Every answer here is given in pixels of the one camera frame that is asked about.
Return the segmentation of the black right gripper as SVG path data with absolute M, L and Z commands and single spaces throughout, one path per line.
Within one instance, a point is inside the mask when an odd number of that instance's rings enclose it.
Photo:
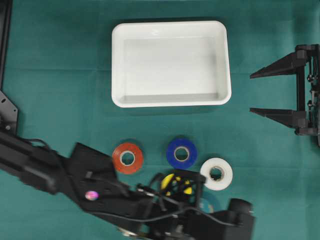
M 320 144 L 320 45 L 298 45 L 292 52 L 250 75 L 251 79 L 296 75 L 297 110 L 250 108 L 300 136 L 312 136 Z

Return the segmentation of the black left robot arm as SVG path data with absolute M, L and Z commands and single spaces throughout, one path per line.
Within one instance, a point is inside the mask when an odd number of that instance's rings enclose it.
M 205 182 L 199 173 L 176 170 L 181 182 L 172 196 L 161 187 L 161 173 L 131 189 L 118 180 L 111 156 L 81 143 L 66 158 L 40 139 L 1 131 L 0 168 L 37 190 L 64 194 L 83 212 L 137 237 L 185 239 L 193 220 L 210 220 L 199 207 Z M 184 196 L 184 181 L 195 187 L 194 201 Z

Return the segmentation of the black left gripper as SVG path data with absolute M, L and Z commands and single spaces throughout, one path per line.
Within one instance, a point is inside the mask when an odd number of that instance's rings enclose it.
M 183 192 L 166 196 L 161 190 L 165 175 L 157 173 L 148 185 L 138 184 L 137 193 L 147 197 L 147 202 L 134 213 L 117 218 L 115 226 L 124 236 L 131 238 L 164 240 L 174 239 L 179 224 L 187 220 L 187 211 L 201 210 L 200 199 L 206 178 L 198 172 L 176 169 L 171 172 L 186 178 L 192 186 L 192 194 Z

